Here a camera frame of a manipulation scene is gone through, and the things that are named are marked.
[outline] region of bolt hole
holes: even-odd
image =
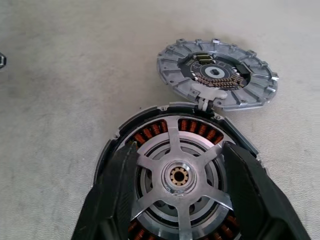
[[[189,213],[192,214],[194,211],[195,211],[196,207],[194,204],[192,204],[190,207],[189,207]]]
[[[149,169],[146,171],[146,176],[148,179],[152,179],[152,172]]]
[[[207,179],[206,182],[212,187],[212,182],[209,179]]]
[[[185,179],[185,175],[180,172],[180,171],[177,171],[175,174],[174,174],[174,179],[178,182],[181,182],[183,179]]]
[[[165,204],[164,201],[159,200],[159,201],[156,201],[156,202],[154,203],[154,205],[161,208],[161,207],[163,207],[163,206],[166,205],[166,204]]]

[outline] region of gray concrete floor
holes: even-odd
[[[140,108],[182,100],[158,77],[157,53],[214,37],[279,73],[270,104],[226,115],[320,239],[319,9],[315,0],[1,0],[0,238],[69,239],[115,129]]]

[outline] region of metal spoke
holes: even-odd
[[[131,220],[139,216],[143,211],[149,208],[156,201],[160,200],[160,196],[157,194],[155,188],[153,188],[146,195],[142,196],[133,203],[131,211]]]
[[[180,144],[180,134],[178,127],[178,119],[177,116],[169,116],[166,118],[166,124],[168,127],[169,141],[170,141],[170,152],[178,153],[182,152],[181,144]]]
[[[209,184],[202,190],[202,196],[206,196],[218,202],[227,209],[233,210],[231,199],[228,193],[216,189]]]
[[[189,205],[181,204],[176,209],[178,211],[179,239],[193,240],[189,214]]]
[[[211,147],[209,150],[207,150],[204,154],[199,156],[197,160],[199,161],[199,163],[202,163],[205,166],[210,161],[215,159],[218,155],[220,155],[221,151],[222,151],[222,148],[220,144],[216,144],[213,147]]]
[[[140,167],[143,167],[145,169],[149,169],[151,171],[153,171],[155,168],[156,168],[156,163],[157,161],[147,157],[147,156],[144,156],[144,155],[141,155],[139,156],[138,160],[136,161],[136,164]]]

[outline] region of round metal plate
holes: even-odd
[[[157,70],[179,95],[224,111],[261,107],[278,88],[278,74],[254,51],[215,38],[178,39],[158,54]]]

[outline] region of copper coil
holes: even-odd
[[[214,240],[223,240],[222,237],[217,232],[213,234],[213,238]]]
[[[138,234],[135,236],[134,240],[140,240],[140,239],[142,239],[143,236],[144,236],[144,234],[145,234],[145,230],[141,229],[141,230],[138,232]]]
[[[206,132],[207,126],[204,124],[201,124],[200,128],[199,128],[199,135],[203,136]]]
[[[211,141],[211,140],[215,137],[216,133],[217,133],[217,131],[216,131],[215,129],[211,129],[211,130],[208,132],[208,134],[207,134],[207,136],[206,136],[206,139],[208,139],[209,141]]]
[[[187,131],[188,122],[186,119],[181,121],[181,131]]]
[[[239,224],[237,223],[237,219],[235,217],[229,215],[226,219],[228,220],[228,222],[232,223],[235,227],[237,228],[239,227]]]
[[[196,127],[197,127],[197,122],[195,121],[191,121],[191,125],[190,125],[190,132],[194,133],[196,131]]]
[[[128,233],[130,233],[136,226],[137,226],[137,222],[136,221],[131,223],[131,225],[128,227]]]
[[[165,121],[161,121],[161,128],[164,133],[168,132],[167,123]]]
[[[233,232],[232,232],[232,231],[230,230],[230,228],[228,228],[226,225],[222,225],[222,226],[221,226],[221,230],[224,232],[224,234],[225,234],[228,238],[232,239],[232,238],[234,237]]]
[[[148,128],[143,129],[143,134],[144,134],[148,139],[151,139],[151,138],[153,137],[151,131],[150,131]]]
[[[155,135],[160,134],[160,128],[159,128],[159,126],[157,124],[151,125],[151,128],[152,128],[152,130],[153,130]]]
[[[133,137],[137,142],[139,142],[140,144],[144,144],[146,142],[146,140],[141,136],[141,134],[137,133],[136,135],[134,135]]]
[[[222,139],[224,139],[224,136],[223,136],[223,135],[218,136],[218,137],[216,138],[216,140],[214,140],[213,144],[218,144],[218,143],[220,143],[220,141],[221,141]]]

